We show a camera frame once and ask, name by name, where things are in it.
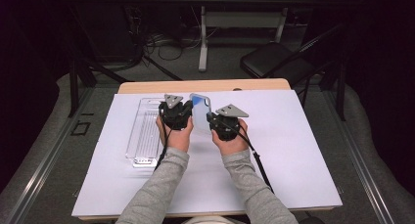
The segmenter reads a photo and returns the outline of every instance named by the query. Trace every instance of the person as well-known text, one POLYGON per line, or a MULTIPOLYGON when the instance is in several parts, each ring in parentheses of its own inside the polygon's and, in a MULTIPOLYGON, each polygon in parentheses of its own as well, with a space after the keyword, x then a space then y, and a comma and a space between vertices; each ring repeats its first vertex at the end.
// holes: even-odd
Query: person
MULTIPOLYGON (((239 119, 239 122, 241 127, 245 129, 245 131, 241 129, 240 132, 246 137, 245 132, 248 131, 248 125, 242 119, 239 119)), ((161 141, 165 145, 160 117, 157 118, 156 124, 160 131, 161 141)), ((165 125, 165 129, 169 136, 164 159, 152 177, 124 209, 116 222, 117 224, 163 222, 174 191, 189 162, 187 152, 193 129, 192 117, 189 117, 187 127, 183 130, 171 130, 167 125, 165 125)), ((295 216, 272 194, 270 188, 254 172, 251 152, 243 138, 237 136, 231 141, 221 141, 214 130, 211 131, 211 134, 213 143, 220 150, 223 164, 243 198, 251 223, 298 223, 295 216)))

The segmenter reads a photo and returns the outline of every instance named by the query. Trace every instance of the transparent tray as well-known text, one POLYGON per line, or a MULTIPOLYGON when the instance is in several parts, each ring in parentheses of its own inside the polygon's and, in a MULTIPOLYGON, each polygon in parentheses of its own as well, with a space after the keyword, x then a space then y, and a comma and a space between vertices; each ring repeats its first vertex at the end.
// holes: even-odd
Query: transparent tray
POLYGON ((156 167, 162 143, 156 119, 162 98, 142 99, 131 130, 125 157, 137 168, 156 167))

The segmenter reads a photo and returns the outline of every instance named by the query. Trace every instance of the gray sweater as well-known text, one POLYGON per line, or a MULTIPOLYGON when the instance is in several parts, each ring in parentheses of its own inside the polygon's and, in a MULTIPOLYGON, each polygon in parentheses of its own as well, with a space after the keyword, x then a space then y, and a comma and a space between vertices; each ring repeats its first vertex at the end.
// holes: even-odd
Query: gray sweater
MULTIPOLYGON (((243 198, 251 223, 298 223, 254 172, 250 150, 222 160, 243 198)), ((188 154, 168 148, 159 168, 137 192, 116 223, 162 223, 188 162, 188 154)))

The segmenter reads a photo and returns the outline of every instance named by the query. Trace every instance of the white desk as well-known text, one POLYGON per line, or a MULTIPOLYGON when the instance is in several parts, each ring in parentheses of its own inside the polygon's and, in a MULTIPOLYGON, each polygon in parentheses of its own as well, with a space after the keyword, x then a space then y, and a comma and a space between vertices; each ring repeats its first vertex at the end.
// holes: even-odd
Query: white desk
POLYGON ((208 41, 207 26, 213 27, 270 27, 277 28, 275 41, 280 42, 287 16, 287 8, 280 12, 201 12, 201 56, 199 71, 207 70, 208 41))
MULTIPOLYGON (((220 85, 226 81, 238 80, 212 83, 220 85)), ((249 86, 261 80, 241 82, 249 86)), ((151 173, 143 174, 133 168, 124 155, 138 103, 141 98, 163 96, 157 85, 155 92, 159 93, 115 95, 72 216, 82 220, 116 218, 148 179, 151 173)), ((290 209, 327 209, 342 205, 294 91, 197 93, 210 97, 213 110, 232 103, 250 115, 246 118, 250 139, 261 155, 276 196, 284 205, 290 209)), ((184 101, 189 96, 189 92, 169 94, 181 95, 184 101)), ((243 204, 210 137, 194 131, 189 155, 188 169, 167 216, 243 213, 243 204)))

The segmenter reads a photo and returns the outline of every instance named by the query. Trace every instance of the black chair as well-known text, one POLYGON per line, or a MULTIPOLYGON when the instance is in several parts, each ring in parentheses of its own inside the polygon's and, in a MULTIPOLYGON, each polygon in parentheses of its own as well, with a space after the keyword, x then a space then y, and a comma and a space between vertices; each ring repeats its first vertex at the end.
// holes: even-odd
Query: black chair
POLYGON ((270 42, 242 57, 241 69, 253 78, 285 78, 291 87, 306 80, 305 88, 298 92, 298 94, 303 92, 301 105, 304 107, 310 78, 326 67, 330 67, 335 59, 328 59, 324 65, 316 67, 303 57, 315 50, 323 41, 339 34, 344 27, 342 24, 336 25, 294 52, 280 43, 270 42))

